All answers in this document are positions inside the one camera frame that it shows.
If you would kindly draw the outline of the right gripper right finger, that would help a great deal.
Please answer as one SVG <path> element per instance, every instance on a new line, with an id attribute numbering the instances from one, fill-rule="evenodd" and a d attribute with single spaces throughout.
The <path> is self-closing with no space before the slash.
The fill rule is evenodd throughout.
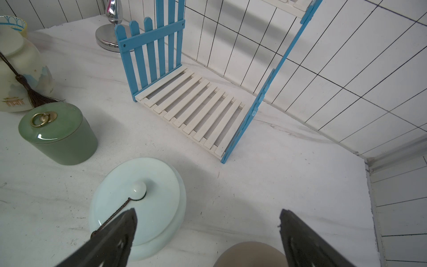
<path id="1" fill-rule="evenodd" d="M 290 267 L 354 266 L 290 210 L 281 211 L 280 235 Z"/>

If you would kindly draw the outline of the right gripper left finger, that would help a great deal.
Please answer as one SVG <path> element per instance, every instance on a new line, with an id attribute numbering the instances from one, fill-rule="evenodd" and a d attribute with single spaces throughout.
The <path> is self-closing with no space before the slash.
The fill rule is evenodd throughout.
<path id="1" fill-rule="evenodd" d="M 137 228 L 134 208 L 118 215 L 59 267 L 125 267 Z"/>

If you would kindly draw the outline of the brown ceramic tea canister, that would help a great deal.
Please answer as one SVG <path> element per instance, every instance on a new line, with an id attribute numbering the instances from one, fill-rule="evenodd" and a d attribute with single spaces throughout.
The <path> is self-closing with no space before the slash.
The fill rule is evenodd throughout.
<path id="1" fill-rule="evenodd" d="M 215 267 L 288 267 L 286 256 L 265 243 L 238 243 L 218 258 Z"/>

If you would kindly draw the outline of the light blue tea canister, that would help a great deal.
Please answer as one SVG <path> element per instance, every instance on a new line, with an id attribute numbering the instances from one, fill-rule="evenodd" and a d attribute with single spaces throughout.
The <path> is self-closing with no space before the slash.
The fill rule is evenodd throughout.
<path id="1" fill-rule="evenodd" d="M 129 209 L 137 216 L 129 259 L 145 260 L 161 251 L 183 223 L 186 189 L 181 175 L 156 158 L 136 158 L 114 168 L 93 195 L 90 231 Z"/>

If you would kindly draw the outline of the green ceramic tea canister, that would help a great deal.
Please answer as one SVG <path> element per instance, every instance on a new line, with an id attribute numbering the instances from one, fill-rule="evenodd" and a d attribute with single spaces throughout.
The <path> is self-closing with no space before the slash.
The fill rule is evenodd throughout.
<path id="1" fill-rule="evenodd" d="M 65 102 L 48 103 L 24 115 L 20 135 L 61 165 L 77 165 L 97 150 L 98 141 L 82 111 Z"/>

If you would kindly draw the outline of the cream ceramic tea canister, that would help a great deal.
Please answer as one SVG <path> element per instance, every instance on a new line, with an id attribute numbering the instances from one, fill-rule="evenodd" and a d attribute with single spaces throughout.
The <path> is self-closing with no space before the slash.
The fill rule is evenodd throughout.
<path id="1" fill-rule="evenodd" d="M 54 80 L 39 50 L 10 26 L 1 26 L 1 111 L 33 109 L 28 89 L 53 99 Z"/>

